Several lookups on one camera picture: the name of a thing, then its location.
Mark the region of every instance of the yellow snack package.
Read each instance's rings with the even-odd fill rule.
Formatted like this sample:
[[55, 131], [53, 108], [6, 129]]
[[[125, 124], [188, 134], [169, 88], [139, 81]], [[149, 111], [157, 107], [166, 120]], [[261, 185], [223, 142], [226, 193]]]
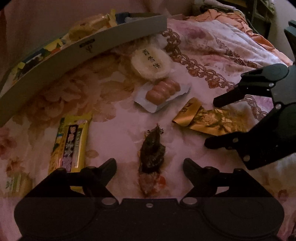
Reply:
[[191, 98], [173, 119], [180, 126], [214, 136], [236, 131], [247, 132], [252, 124], [235, 110], [205, 110], [197, 98]]
[[75, 42], [97, 31], [115, 26], [117, 26], [115, 10], [112, 9], [109, 14], [98, 14], [76, 22], [63, 38]]
[[63, 167], [67, 172], [80, 172], [84, 168], [84, 155], [89, 122], [92, 114], [66, 116], [60, 121], [52, 150], [48, 174]]
[[33, 187], [33, 180], [27, 173], [12, 172], [7, 177], [5, 197], [24, 197]]

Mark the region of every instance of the orange blanket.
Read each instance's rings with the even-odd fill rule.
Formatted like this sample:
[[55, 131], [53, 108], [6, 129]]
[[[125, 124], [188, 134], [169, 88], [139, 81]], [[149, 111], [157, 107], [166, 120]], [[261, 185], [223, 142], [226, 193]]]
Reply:
[[293, 64], [293, 62], [285, 54], [278, 51], [267, 39], [265, 39], [263, 36], [259, 34], [253, 33], [252, 29], [248, 26], [244, 17], [236, 13], [223, 13], [223, 12], [217, 12], [214, 9], [209, 9], [204, 14], [201, 14], [196, 17], [190, 17], [190, 19], [194, 19], [198, 22], [218, 20], [221, 23], [228, 23], [233, 27], [238, 28], [240, 31], [245, 32], [257, 44], [261, 45], [263, 48], [273, 53], [286, 65], [291, 66]]

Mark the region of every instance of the gold wrapper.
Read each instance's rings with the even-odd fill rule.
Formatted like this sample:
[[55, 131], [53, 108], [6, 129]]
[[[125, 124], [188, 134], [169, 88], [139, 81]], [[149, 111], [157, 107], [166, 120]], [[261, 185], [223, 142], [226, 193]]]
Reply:
[[205, 110], [196, 98], [187, 102], [173, 122], [214, 136], [249, 130], [249, 123], [244, 115], [235, 110]]

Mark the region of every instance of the pink bedspread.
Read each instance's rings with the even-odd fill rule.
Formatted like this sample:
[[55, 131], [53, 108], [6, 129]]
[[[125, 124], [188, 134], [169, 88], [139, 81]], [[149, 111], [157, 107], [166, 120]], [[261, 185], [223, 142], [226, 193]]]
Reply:
[[[118, 198], [142, 198], [138, 185], [139, 151], [144, 132], [158, 123], [164, 129], [161, 142], [166, 146], [162, 175], [166, 188], [155, 197], [181, 198], [191, 188], [182, 172], [183, 160], [190, 157], [200, 166], [214, 166], [222, 172], [244, 168], [235, 151], [209, 150], [205, 134], [172, 123], [184, 104], [197, 97], [206, 108], [213, 108], [213, 98], [240, 81], [240, 74], [281, 61], [240, 30], [211, 22], [168, 20], [167, 31], [150, 37], [150, 42], [164, 48], [174, 61], [171, 77], [179, 83], [192, 83], [191, 91], [169, 106], [151, 114], [133, 102], [145, 80], [137, 77], [129, 55], [140, 41], [129, 43], [97, 56], [66, 73], [32, 99], [3, 128], [0, 128], [0, 172], [22, 170], [38, 184], [47, 176], [50, 154], [59, 120], [66, 114], [81, 115], [91, 111], [86, 165], [99, 166], [113, 157], [118, 170], [107, 188]], [[273, 107], [269, 98], [246, 96], [234, 108], [244, 111], [254, 123]], [[285, 221], [279, 232], [289, 236], [296, 217], [295, 155], [249, 172], [285, 209]], [[1, 190], [5, 178], [0, 180]], [[0, 199], [0, 240], [20, 237], [14, 222], [17, 199]]]

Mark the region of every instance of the pink sausage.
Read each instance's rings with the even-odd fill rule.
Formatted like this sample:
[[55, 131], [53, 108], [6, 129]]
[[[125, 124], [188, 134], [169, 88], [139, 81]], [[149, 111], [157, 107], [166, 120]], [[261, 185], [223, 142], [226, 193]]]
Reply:
[[170, 92], [165, 87], [160, 85], [155, 85], [152, 89], [161, 93], [166, 99], [170, 98]]
[[165, 80], [165, 82], [168, 83], [168, 84], [170, 84], [170, 85], [172, 85], [172, 86], [174, 86], [175, 89], [176, 89], [176, 91], [180, 91], [181, 90], [181, 87], [180, 87], [180, 85], [179, 85], [178, 82], [173, 81], [173, 80], [170, 80], [170, 79]]
[[170, 92], [170, 95], [174, 95], [176, 93], [175, 87], [166, 82], [160, 81], [158, 85], [165, 87]]
[[146, 99], [155, 105], [165, 102], [165, 97], [155, 90], [149, 90], [146, 94]]

